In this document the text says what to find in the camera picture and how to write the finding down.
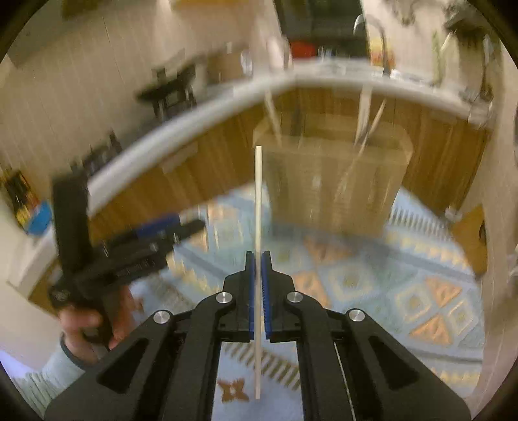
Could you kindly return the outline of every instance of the cabinet door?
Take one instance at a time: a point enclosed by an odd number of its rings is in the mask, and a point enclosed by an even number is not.
[[[356,117],[359,90],[343,88],[296,88],[278,95],[275,100],[278,112],[290,113],[297,106],[303,113],[336,114]]]
[[[416,111],[409,112],[415,120]],[[487,133],[425,107],[412,131],[414,155],[404,186],[437,215],[443,215],[449,205],[459,208],[480,163]]]
[[[403,187],[412,191],[412,183],[418,170],[418,150],[421,131],[421,112],[423,107],[420,104],[405,100],[396,100],[394,111],[394,124],[401,126],[407,132],[414,148],[407,172],[403,178]]]
[[[414,154],[405,179],[406,187],[436,214],[442,214],[449,198],[439,192],[447,180],[462,139],[463,122],[441,111],[421,109],[419,130],[414,136]]]
[[[372,124],[376,114],[378,113],[381,104],[385,101],[385,108],[383,110],[383,114],[381,115],[380,121],[385,123],[394,124],[395,123],[395,114],[396,114],[396,100],[394,98],[388,98],[384,95],[372,94],[372,98],[370,100],[370,112],[369,112],[369,123]]]
[[[263,115],[262,105],[251,107],[141,174],[92,218],[92,239],[181,212],[252,181],[252,132]]]

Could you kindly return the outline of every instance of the white countertop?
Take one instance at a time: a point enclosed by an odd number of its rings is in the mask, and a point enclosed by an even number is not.
[[[412,81],[382,77],[381,69],[371,67],[364,61],[308,60],[296,64],[286,72],[263,74],[239,82],[233,89],[165,122],[145,135],[89,180],[89,214],[95,215],[140,174],[193,137],[262,102],[267,91],[276,94],[294,86],[360,90],[364,85],[371,85],[374,93],[441,109],[466,120],[469,118],[474,124],[485,120],[482,115],[480,121],[474,121],[474,115],[470,116],[470,105],[461,101],[455,88],[432,88]],[[12,265],[9,282],[28,297],[44,270],[56,257],[56,251],[53,226],[36,243],[33,239],[27,239],[23,253]]]

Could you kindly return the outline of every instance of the patterned rug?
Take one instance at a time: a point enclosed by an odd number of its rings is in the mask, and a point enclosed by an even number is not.
[[[263,206],[263,248],[274,269],[327,308],[365,310],[461,397],[477,384],[484,347],[480,288],[445,226],[401,189],[379,240],[343,237],[273,223]],[[253,249],[253,186],[183,215],[205,232],[175,249],[171,270],[133,286],[147,314],[185,311],[221,290]],[[222,347],[213,419],[302,419],[294,344],[263,342],[263,395],[253,399],[253,347]]]

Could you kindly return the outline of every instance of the metal pivot screw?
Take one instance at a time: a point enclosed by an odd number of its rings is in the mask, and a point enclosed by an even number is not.
[[[232,294],[230,292],[220,292],[216,295],[216,301],[220,304],[227,304],[232,301]]]
[[[66,301],[68,299],[68,294],[68,291],[54,291],[53,293],[54,298],[60,302]]]
[[[303,296],[298,291],[292,291],[292,292],[288,292],[288,294],[286,295],[286,298],[290,303],[299,303],[302,301]]]
[[[349,311],[349,318],[352,321],[362,321],[365,319],[365,313],[357,308],[354,310]]]
[[[153,320],[155,321],[155,323],[158,323],[159,325],[167,323],[170,318],[171,315],[165,310],[159,310],[153,315]]]

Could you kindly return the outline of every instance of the finger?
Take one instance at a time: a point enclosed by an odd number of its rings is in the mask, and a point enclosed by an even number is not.
[[[121,308],[126,308],[129,311],[136,310],[136,308],[137,308],[136,301],[133,298],[133,295],[132,295],[131,290],[128,285],[124,285],[121,288],[120,295],[121,295]]]
[[[137,307],[135,310],[140,312],[140,313],[144,313],[144,305],[143,305],[143,299],[142,298],[137,298],[135,299],[135,306]]]
[[[121,308],[113,323],[113,337],[118,341],[123,340],[135,328],[135,320],[131,311],[127,308]]]
[[[92,346],[80,335],[67,335],[65,346],[73,355],[88,364],[94,364],[99,360]]]
[[[58,316],[66,334],[78,333],[83,328],[98,327],[102,321],[102,317],[97,311],[72,306],[61,310]]]
[[[114,349],[117,345],[119,344],[119,341],[115,338],[111,338],[110,339],[110,342],[108,343],[108,348],[110,349],[110,351],[112,349]]]

